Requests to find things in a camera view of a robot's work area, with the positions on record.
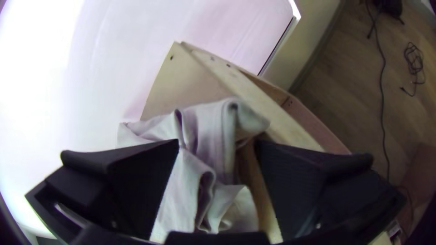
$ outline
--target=wooden board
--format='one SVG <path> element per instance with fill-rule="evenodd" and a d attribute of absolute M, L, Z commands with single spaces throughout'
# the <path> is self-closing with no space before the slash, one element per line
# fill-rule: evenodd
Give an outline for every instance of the wooden board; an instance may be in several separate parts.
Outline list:
<path fill-rule="evenodd" d="M 232 95 L 186 48 L 174 43 L 156 76 L 141 120 Z"/>
<path fill-rule="evenodd" d="M 256 80 L 255 75 L 220 57 L 188 44 L 174 43 L 152 86 L 141 119 L 238 96 L 270 121 L 266 134 L 275 142 L 322 151 L 310 134 L 279 106 L 286 102 L 288 95 L 263 83 L 261 78 Z M 283 238 L 276 215 L 250 146 L 238 152 L 240 177 L 253 193 L 260 230 L 267 233 L 271 243 L 280 243 Z"/>

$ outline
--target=white fabric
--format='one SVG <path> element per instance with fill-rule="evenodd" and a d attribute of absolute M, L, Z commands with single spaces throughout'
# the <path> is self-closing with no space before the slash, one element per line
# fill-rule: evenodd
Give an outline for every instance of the white fabric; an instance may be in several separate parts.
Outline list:
<path fill-rule="evenodd" d="M 267 127 L 266 119 L 236 98 L 175 110 L 146 122 L 120 124 L 118 147 L 179 140 L 179 154 L 150 240 L 163 243 L 172 230 L 257 231 L 250 190 L 234 184 L 234 158 L 236 142 L 241 144 Z"/>

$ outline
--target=white wall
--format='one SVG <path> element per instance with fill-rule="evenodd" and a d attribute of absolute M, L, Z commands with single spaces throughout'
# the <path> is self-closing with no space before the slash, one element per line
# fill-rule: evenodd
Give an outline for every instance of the white wall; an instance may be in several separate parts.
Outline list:
<path fill-rule="evenodd" d="M 289 89 L 330 25 L 341 0 L 296 0 L 301 19 L 262 75 Z"/>
<path fill-rule="evenodd" d="M 24 194 L 64 149 L 115 146 L 138 120 L 173 41 L 257 73 L 287 24 L 287 0 L 7 0 L 0 15 L 0 191 L 50 237 Z"/>

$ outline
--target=black cable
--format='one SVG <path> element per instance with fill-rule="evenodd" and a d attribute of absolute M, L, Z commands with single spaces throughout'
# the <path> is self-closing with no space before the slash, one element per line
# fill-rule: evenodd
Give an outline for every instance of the black cable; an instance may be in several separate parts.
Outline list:
<path fill-rule="evenodd" d="M 385 130 L 385 125 L 383 122 L 383 116 L 384 116 L 384 112 L 385 112 L 385 94 L 383 92 L 383 73 L 385 71 L 385 67 L 386 67 L 386 57 L 383 53 L 382 47 L 380 46 L 380 41 L 378 39 L 378 32 L 377 32 L 377 25 L 376 25 L 376 21 L 374 19 L 374 17 L 371 14 L 371 11 L 369 10 L 368 7 L 368 0 L 365 1 L 365 5 L 367 7 L 367 11 L 368 11 L 368 15 L 371 18 L 372 21 L 372 25 L 374 26 L 374 32 L 376 35 L 376 42 L 377 42 L 377 48 L 378 48 L 378 52 L 381 55 L 381 58 L 383 59 L 383 65 L 381 67 L 381 71 L 380 71 L 380 77 L 378 80 L 378 84 L 380 87 L 380 93 L 381 93 L 381 109 L 380 109 L 380 124 L 381 124 L 381 131 L 383 133 L 382 135 L 382 144 L 383 144 L 383 154 L 385 155 L 386 158 L 386 163 L 387 163 L 387 172 L 386 172 L 386 180 L 389 182 L 389 176 L 390 176 L 390 172 L 391 172 L 391 161 L 389 160 L 389 156 L 387 154 L 386 151 L 386 130 Z"/>
<path fill-rule="evenodd" d="M 417 86 L 426 83 L 426 74 L 424 72 L 424 56 L 421 50 L 419 50 L 419 48 L 416 47 L 416 45 L 414 45 L 412 42 L 409 42 L 407 44 L 407 47 L 404 49 L 403 55 L 404 59 L 407 62 L 409 73 L 415 76 L 415 81 L 412 82 L 414 84 L 412 93 L 409 93 L 404 87 L 400 87 L 400 89 L 410 97 L 413 97 L 416 94 Z M 418 81 L 418 76 L 420 72 L 422 72 L 423 75 L 422 82 Z"/>

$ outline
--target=crumpled white garment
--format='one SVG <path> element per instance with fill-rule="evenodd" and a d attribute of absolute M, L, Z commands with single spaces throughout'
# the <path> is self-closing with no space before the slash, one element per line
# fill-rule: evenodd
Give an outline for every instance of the crumpled white garment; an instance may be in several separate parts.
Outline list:
<path fill-rule="evenodd" d="M 258 231 L 251 192 L 235 185 L 234 159 L 235 149 L 268 125 L 237 98 L 121 123 L 118 147 L 174 138 L 180 144 L 150 241 L 163 243 L 171 231 Z"/>

